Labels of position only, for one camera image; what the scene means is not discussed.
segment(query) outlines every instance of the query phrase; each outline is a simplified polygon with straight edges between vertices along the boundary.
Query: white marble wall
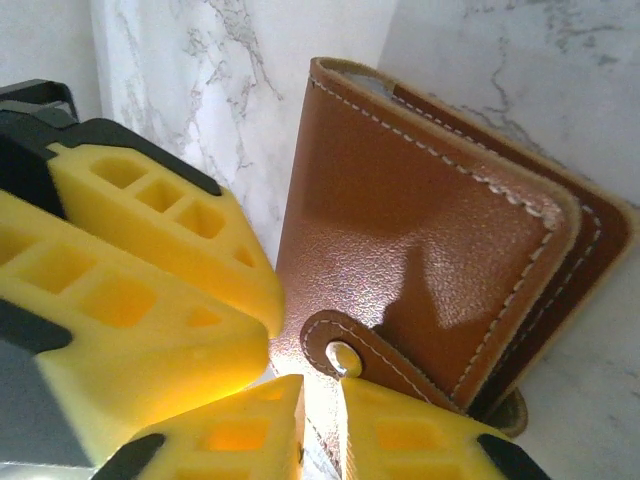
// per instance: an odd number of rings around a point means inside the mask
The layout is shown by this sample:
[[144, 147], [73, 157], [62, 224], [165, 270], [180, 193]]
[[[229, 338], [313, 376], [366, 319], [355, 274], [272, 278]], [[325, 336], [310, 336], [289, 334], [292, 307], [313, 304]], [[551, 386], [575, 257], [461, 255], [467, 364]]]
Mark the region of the white marble wall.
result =
[[[635, 0], [93, 0], [103, 108], [228, 185], [277, 255], [308, 60], [359, 60], [640, 203]], [[636, 251], [523, 385], [553, 478], [640, 475]], [[308, 478], [330, 478], [309, 448]]]

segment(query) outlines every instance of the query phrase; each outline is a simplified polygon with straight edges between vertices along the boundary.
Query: yellow foam block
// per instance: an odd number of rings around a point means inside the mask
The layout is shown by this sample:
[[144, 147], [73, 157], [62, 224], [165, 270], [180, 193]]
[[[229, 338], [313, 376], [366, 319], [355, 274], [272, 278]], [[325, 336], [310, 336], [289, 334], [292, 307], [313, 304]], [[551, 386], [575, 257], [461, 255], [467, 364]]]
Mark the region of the yellow foam block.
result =
[[260, 322], [6, 192], [0, 250], [0, 296], [73, 335], [36, 362], [97, 464], [267, 366]]
[[341, 380], [345, 480], [504, 480], [476, 439], [482, 423], [357, 378]]
[[128, 148], [49, 146], [48, 162], [69, 220], [282, 329], [284, 294], [235, 198], [209, 195]]
[[136, 478], [301, 478], [302, 379], [280, 377], [143, 430], [133, 441], [162, 434], [165, 442]]

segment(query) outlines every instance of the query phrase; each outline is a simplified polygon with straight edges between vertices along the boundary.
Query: white stitching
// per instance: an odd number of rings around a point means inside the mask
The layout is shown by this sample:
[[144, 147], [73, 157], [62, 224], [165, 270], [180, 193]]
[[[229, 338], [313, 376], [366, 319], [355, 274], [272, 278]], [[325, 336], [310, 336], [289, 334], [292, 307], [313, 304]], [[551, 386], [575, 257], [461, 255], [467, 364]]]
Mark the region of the white stitching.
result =
[[[340, 100], [341, 102], [343, 102], [344, 104], [352, 107], [354, 104], [352, 102], [350, 102], [349, 100], [346, 100], [345, 98], [343, 98], [341, 95], [337, 94], [336, 92], [334, 92], [333, 90], [329, 89], [328, 87], [326, 87], [324, 84], [320, 83], [318, 80], [316, 80], [314, 77], [309, 77], [309, 80], [311, 81], [311, 83], [313, 83], [313, 85], [315, 85], [316, 87], [322, 89], [324, 92], [328, 93], [329, 95], [337, 98], [338, 100]], [[409, 108], [412, 108], [413, 110], [416, 111], [420, 111], [422, 114], [425, 114], [425, 112], [422, 112], [421, 110], [419, 110], [418, 108], [414, 107], [413, 105], [410, 105], [409, 103], [407, 103], [406, 101], [402, 100], [399, 97], [396, 97], [394, 95], [394, 98], [397, 98], [398, 100], [402, 101], [403, 103], [405, 103], [405, 105], [409, 106]], [[409, 143], [413, 143], [413, 144], [418, 144], [418, 141], [416, 139], [414, 139], [413, 137], [411, 137], [410, 135], [408, 135], [405, 132], [402, 132], [400, 129], [398, 129], [397, 127], [391, 127], [391, 125], [389, 125], [387, 122], [380, 120], [380, 118], [378, 118], [377, 116], [371, 114], [370, 112], [367, 112], [364, 108], [359, 107], [358, 110], [360, 113], [362, 113], [364, 116], [370, 118], [371, 120], [373, 120], [376, 123], [379, 123], [382, 127], [386, 128], [387, 130], [392, 130], [394, 133], [398, 133], [399, 135], [401, 134], [402, 138], [404, 140], [406, 140]], [[437, 123], [442, 124], [442, 120], [434, 118], [434, 121], [436, 121]], [[528, 200], [524, 200], [522, 198], [519, 198], [515, 195], [513, 195], [511, 192], [509, 192], [507, 189], [505, 189], [504, 187], [501, 187], [499, 185], [495, 185], [491, 182], [491, 180], [489, 180], [486, 177], [481, 177], [480, 175], [468, 170], [467, 168], [463, 167], [462, 165], [458, 165], [455, 162], [451, 161], [446, 155], [441, 154], [440, 152], [438, 152], [436, 149], [434, 149], [433, 147], [424, 145], [423, 143], [419, 143], [418, 147], [421, 149], [425, 149], [429, 152], [430, 155], [434, 156], [434, 157], [438, 157], [441, 160], [443, 160], [445, 163], [447, 163], [450, 166], [455, 167], [460, 173], [463, 173], [465, 175], [469, 175], [471, 178], [473, 178], [476, 182], [478, 183], [486, 183], [489, 188], [491, 189], [491, 191], [493, 193], [496, 193], [498, 195], [502, 195], [502, 196], [507, 196], [510, 195], [512, 200], [509, 200], [510, 203], [513, 203], [514, 205], [517, 206], [521, 206], [523, 207], [526, 212], [529, 215], [532, 215], [534, 217], [544, 217], [544, 214], [537, 210], [535, 208], [535, 205], [533, 203], [531, 203]], [[547, 225], [545, 225], [545, 227], [548, 230], [552, 230], [551, 228], [549, 228]]]
[[[387, 365], [389, 365], [394, 372], [396, 372], [398, 375], [400, 375], [405, 382], [407, 382], [409, 385], [411, 385], [411, 388], [413, 388], [413, 390], [420, 396], [420, 398], [422, 398], [425, 402], [427, 403], [432, 403], [431, 400], [429, 400], [429, 397], [427, 397], [424, 393], [422, 393], [420, 391], [420, 389], [411, 381], [409, 380], [409, 378], [402, 373], [400, 370], [398, 370], [398, 368], [391, 363], [389, 360], [387, 360], [387, 358], [382, 355], [380, 352], [378, 352], [373, 346], [369, 345], [367, 342], [365, 342], [357, 333], [355, 333], [353, 330], [346, 328], [344, 325], [340, 324], [339, 322], [336, 322], [334, 320], [323, 320], [323, 319], [319, 319], [316, 320], [315, 322], [313, 322], [313, 324], [311, 325], [311, 327], [309, 327], [309, 330], [307, 330], [307, 333], [305, 334], [304, 338], [302, 339], [302, 350], [304, 351], [307, 359], [313, 363], [314, 365], [316, 365], [317, 367], [320, 367], [321, 370], [323, 370], [324, 372], [328, 373], [331, 375], [331, 371], [323, 364], [317, 362], [316, 360], [314, 360], [312, 358], [312, 356], [309, 354], [309, 350], [307, 347], [307, 343], [309, 341], [309, 335], [311, 335], [311, 332], [313, 332], [313, 330], [316, 329], [316, 327], [318, 327], [320, 324], [322, 323], [326, 323], [329, 325], [335, 325], [336, 327], [338, 327], [340, 330], [342, 330], [345, 333], [348, 333], [349, 335], [351, 335], [352, 337], [356, 338], [357, 340], [360, 341], [360, 343], [362, 343], [364, 346], [366, 346], [367, 348], [369, 348], [369, 350], [371, 350], [375, 355], [377, 355], [378, 357], [380, 357], [380, 359], [386, 363]], [[427, 377], [424, 377], [425, 381], [427, 383], [429, 383], [429, 385], [431, 385], [431, 387], [438, 391], [443, 398], [448, 398], [447, 394], [445, 394], [442, 390], [440, 390], [431, 380], [429, 380]]]
[[[393, 95], [393, 98], [398, 100], [399, 102], [403, 103], [404, 105], [406, 105], [407, 108], [409, 108], [411, 110], [414, 110], [414, 111], [418, 112], [419, 114], [421, 114], [423, 116], [426, 116], [429, 120], [433, 120], [434, 119], [433, 115], [425, 114], [426, 112], [424, 112], [423, 110], [419, 109], [418, 107], [415, 107], [414, 105], [411, 105], [405, 99], [400, 98], [400, 97], [398, 97], [396, 95]], [[449, 127], [449, 125], [443, 123], [441, 120], [437, 121], [437, 123], [442, 124], [445, 127]], [[460, 130], [454, 129], [453, 131], [458, 136], [460, 136], [462, 138], [465, 138], [466, 140], [469, 140], [470, 142], [478, 145], [479, 147], [483, 148], [484, 150], [487, 150], [487, 151], [489, 151], [491, 153], [494, 153], [497, 156], [499, 156], [500, 158], [504, 158], [500, 154], [498, 154], [495, 150], [492, 150], [492, 149], [488, 148], [482, 142], [479, 142], [479, 141], [475, 140], [474, 138], [470, 137], [469, 135], [465, 136], [464, 133], [461, 132]], [[529, 210], [528, 207], [529, 207], [528, 205], [527, 205], [527, 207], [525, 207], [527, 209], [528, 213], [530, 213], [531, 215], [534, 215], [534, 216], [538, 215], [538, 211], [536, 211], [535, 209]], [[500, 369], [503, 367], [504, 363], [507, 361], [509, 356], [516, 350], [516, 348], [524, 341], [524, 339], [529, 335], [529, 333], [531, 333], [531, 331], [534, 329], [534, 327], [538, 324], [538, 321], [540, 320], [540, 318], [542, 318], [542, 315], [544, 314], [544, 312], [546, 312], [547, 309], [551, 305], [553, 305], [555, 303], [555, 301], [558, 299], [559, 295], [563, 292], [563, 290], [565, 289], [565, 287], [567, 286], [567, 284], [569, 283], [569, 281], [571, 280], [571, 278], [575, 274], [576, 270], [580, 267], [580, 265], [582, 265], [585, 262], [587, 257], [589, 255], [591, 255], [591, 253], [593, 252], [593, 249], [595, 248], [596, 243], [598, 243], [598, 240], [600, 239], [600, 236], [602, 235], [602, 221], [600, 220], [600, 217], [598, 217], [598, 215], [596, 215], [596, 213], [593, 211], [593, 209], [589, 205], [587, 205], [585, 203], [581, 203], [581, 207], [585, 212], [587, 212], [589, 214], [589, 216], [591, 217], [591, 220], [593, 221], [594, 225], [596, 226], [596, 231], [593, 234], [593, 238], [591, 239], [591, 243], [587, 246], [587, 248], [583, 252], [582, 256], [576, 261], [575, 265], [571, 268], [571, 270], [569, 271], [569, 273], [567, 274], [567, 276], [563, 280], [563, 282], [560, 285], [560, 287], [558, 287], [558, 289], [556, 290], [554, 296], [547, 302], [547, 304], [543, 308], [540, 309], [540, 311], [536, 315], [535, 319], [531, 322], [531, 324], [527, 327], [527, 329], [524, 332], [522, 332], [518, 336], [518, 338], [516, 340], [514, 340], [513, 342], [511, 342], [509, 344], [509, 350], [507, 352], [505, 352], [505, 354], [500, 359], [500, 362], [498, 362], [498, 364], [494, 367], [493, 372], [491, 374], [492, 376], [495, 376], [500, 371]], [[529, 264], [527, 269], [530, 269], [532, 266], [533, 266], [532, 264]]]
[[493, 334], [493, 331], [495, 330], [496, 326], [498, 325], [498, 323], [500, 322], [500, 320], [502, 319], [504, 314], [509, 309], [509, 306], [511, 305], [511, 302], [513, 301], [516, 293], [518, 292], [518, 290], [520, 290], [522, 285], [524, 285], [525, 277], [529, 274], [529, 272], [533, 268], [534, 263], [536, 263], [536, 260], [538, 260], [538, 258], [540, 257], [540, 254], [546, 248], [546, 246], [549, 243], [549, 240], [551, 240], [552, 236], [553, 236], [553, 232], [547, 233], [545, 235], [545, 237], [542, 239], [541, 245], [536, 249], [535, 252], [533, 252], [529, 256], [529, 263], [524, 268], [524, 270], [522, 270], [522, 273], [520, 273], [520, 277], [518, 278], [518, 281], [516, 282], [516, 284], [513, 286], [513, 289], [509, 293], [509, 296], [505, 299], [504, 302], [502, 302], [502, 310], [500, 310], [500, 312], [498, 313], [496, 318], [494, 318], [493, 321], [491, 322], [491, 324], [489, 325], [489, 329], [484, 334], [484, 337], [482, 338], [482, 342], [480, 342], [480, 344], [478, 345], [478, 348], [476, 348], [475, 354], [469, 360], [469, 363], [467, 364], [466, 368], [464, 369], [464, 372], [462, 372], [462, 375], [460, 375], [460, 378], [458, 379], [458, 383], [456, 383], [456, 385], [453, 387], [453, 390], [451, 392], [451, 397], [452, 398], [455, 396], [456, 392], [460, 389], [460, 387], [462, 386], [462, 383], [464, 382], [464, 380], [467, 378], [467, 376], [471, 372], [471, 368], [473, 367], [474, 363], [476, 362], [476, 360], [480, 356], [480, 353], [482, 352], [482, 350], [484, 350], [484, 347], [487, 345], [487, 342], [489, 341], [489, 338]]
[[591, 252], [593, 251], [593, 247], [595, 246], [598, 239], [600, 238], [600, 235], [602, 233], [602, 221], [596, 215], [596, 213], [591, 209], [591, 207], [589, 207], [588, 205], [582, 205], [582, 209], [589, 214], [589, 216], [591, 217], [591, 220], [596, 226], [596, 232], [593, 234], [593, 238], [591, 240], [591, 243], [589, 244], [589, 247], [584, 251], [582, 256], [574, 264], [571, 270], [569, 270], [569, 273], [562, 281], [562, 284], [556, 290], [555, 295], [551, 297], [551, 299], [547, 302], [547, 304], [540, 309], [540, 311], [538, 312], [534, 320], [529, 324], [527, 329], [524, 332], [522, 332], [520, 335], [518, 335], [518, 338], [516, 338], [514, 341], [512, 341], [509, 344], [509, 349], [504, 353], [504, 355], [502, 355], [502, 358], [494, 367], [493, 372], [491, 374], [492, 377], [495, 376], [500, 371], [500, 369], [504, 366], [504, 364], [506, 363], [507, 359], [511, 356], [511, 354], [524, 341], [524, 339], [527, 338], [527, 336], [531, 333], [531, 331], [540, 321], [540, 318], [542, 318], [542, 315], [544, 314], [544, 312], [546, 312], [549, 309], [549, 307], [555, 303], [560, 293], [562, 293], [562, 291], [567, 286], [567, 284], [569, 283], [573, 275], [576, 273], [576, 270], [578, 270], [580, 265], [582, 265], [585, 262], [586, 258], [591, 254]]
[[[338, 95], [337, 93], [335, 93], [333, 90], [329, 89], [328, 87], [326, 87], [325, 85], [323, 85], [322, 83], [320, 83], [318, 80], [316, 80], [313, 76], [309, 77], [309, 80], [311, 81], [311, 83], [317, 87], [319, 87], [321, 90], [323, 90], [324, 92], [326, 92], [327, 94], [334, 96], [335, 98], [341, 100], [343, 103], [346, 103], [347, 105], [351, 105], [351, 102], [343, 99], [340, 95]], [[360, 108], [360, 112], [364, 112], [365, 110], [363, 108]], [[376, 117], [375, 115], [371, 115], [369, 117], [371, 120], [373, 120], [376, 123], [379, 123], [381, 126], [383, 126], [384, 128], [391, 128], [391, 126], [389, 124], [387, 124], [386, 122], [382, 122], [378, 117]], [[402, 137], [404, 138], [406, 141], [408, 141], [409, 143], [416, 143], [416, 140], [412, 137], [410, 137], [407, 134], [404, 134], [404, 136]], [[438, 158], [440, 158], [441, 160], [443, 160], [445, 163], [447, 163], [448, 165], [451, 165], [453, 167], [456, 168], [457, 171], [470, 176], [473, 180], [478, 181], [477, 178], [480, 177], [479, 175], [475, 174], [474, 172], [467, 170], [466, 168], [455, 164], [455, 162], [453, 162], [452, 160], [450, 160], [447, 156], [440, 154], [439, 152], [437, 152], [435, 149], [432, 149], [431, 147], [427, 147], [427, 151], [433, 155], [436, 156]], [[503, 308], [502, 310], [500, 310], [500, 312], [498, 313], [498, 316], [496, 318], [493, 319], [493, 321], [491, 322], [491, 324], [489, 325], [489, 328], [487, 329], [487, 332], [485, 333], [482, 342], [478, 345], [478, 347], [476, 348], [476, 352], [475, 355], [473, 355], [471, 357], [471, 359], [469, 360], [464, 372], [462, 373], [462, 375], [460, 375], [460, 378], [458, 379], [458, 382], [456, 383], [455, 387], [453, 388], [453, 391], [451, 393], [451, 395], [449, 396], [450, 398], [453, 398], [453, 396], [456, 394], [456, 392], [458, 391], [458, 389], [460, 388], [460, 386], [462, 385], [462, 383], [464, 382], [464, 380], [467, 378], [467, 375], [469, 374], [469, 372], [471, 371], [471, 368], [473, 367], [473, 365], [475, 364], [476, 360], [478, 359], [480, 353], [482, 352], [482, 350], [484, 349], [484, 347], [487, 345], [487, 342], [489, 341], [489, 338], [491, 338], [491, 335], [493, 334], [493, 331], [495, 330], [496, 326], [498, 325], [498, 323], [500, 322], [500, 320], [502, 319], [503, 315], [505, 314], [505, 312], [508, 310], [509, 308], [509, 304], [511, 303], [511, 300], [513, 298], [513, 295], [515, 295], [515, 293], [520, 289], [520, 287], [523, 285], [524, 282], [520, 282], [520, 280], [524, 279], [526, 277], [526, 275], [531, 271], [531, 266], [533, 265], [533, 263], [535, 263], [535, 261], [538, 259], [538, 257], [540, 256], [540, 254], [542, 253], [542, 251], [545, 249], [545, 247], [547, 246], [547, 244], [549, 243], [549, 240], [551, 239], [552, 235], [553, 235], [553, 229], [550, 227], [550, 220], [546, 217], [543, 216], [542, 212], [539, 212], [538, 210], [536, 210], [533, 206], [533, 204], [531, 204], [529, 201], [520, 199], [514, 195], [512, 195], [510, 192], [508, 192], [506, 189], [504, 189], [503, 187], [499, 186], [499, 185], [494, 185], [493, 183], [491, 183], [491, 181], [487, 178], [484, 179], [484, 181], [479, 182], [479, 183], [486, 183], [488, 185], [488, 187], [491, 189], [491, 191], [497, 195], [503, 195], [503, 196], [507, 196], [510, 195], [512, 197], [511, 200], [508, 199], [508, 201], [510, 203], [514, 203], [514, 205], [518, 205], [518, 206], [522, 206], [524, 208], [524, 210], [529, 214], [532, 215], [534, 217], [543, 217], [544, 221], [543, 221], [543, 226], [549, 230], [549, 232], [547, 233], [547, 235], [545, 235], [545, 237], [542, 239], [542, 243], [540, 244], [540, 246], [536, 249], [536, 251], [531, 255], [530, 257], [530, 262], [529, 265], [527, 265], [525, 267], [525, 269], [522, 271], [522, 273], [520, 274], [520, 278], [518, 279], [518, 281], [516, 282], [516, 284], [514, 285], [514, 288], [512, 289], [512, 291], [510, 292], [509, 296], [507, 297], [507, 299], [503, 302]]]

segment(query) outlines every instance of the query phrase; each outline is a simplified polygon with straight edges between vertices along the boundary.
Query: leather texture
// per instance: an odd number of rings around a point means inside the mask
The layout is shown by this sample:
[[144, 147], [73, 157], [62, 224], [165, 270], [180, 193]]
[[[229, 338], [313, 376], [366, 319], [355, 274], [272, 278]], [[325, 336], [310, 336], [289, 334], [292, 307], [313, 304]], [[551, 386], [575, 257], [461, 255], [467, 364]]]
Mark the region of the leather texture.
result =
[[627, 248], [632, 224], [621, 202], [440, 102], [314, 59], [273, 366], [305, 374], [308, 418], [336, 464], [333, 339], [362, 355], [363, 375], [389, 375], [374, 381], [406, 389], [404, 376], [431, 402], [485, 418]]

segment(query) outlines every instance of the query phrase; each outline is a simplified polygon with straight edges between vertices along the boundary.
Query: snap button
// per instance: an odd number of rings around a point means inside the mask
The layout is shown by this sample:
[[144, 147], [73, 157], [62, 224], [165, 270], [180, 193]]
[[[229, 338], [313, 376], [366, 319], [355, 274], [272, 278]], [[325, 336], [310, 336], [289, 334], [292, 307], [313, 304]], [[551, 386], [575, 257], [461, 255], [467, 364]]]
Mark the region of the snap button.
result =
[[331, 366], [341, 377], [359, 377], [362, 373], [362, 360], [358, 353], [344, 342], [333, 341], [327, 344], [325, 355]]

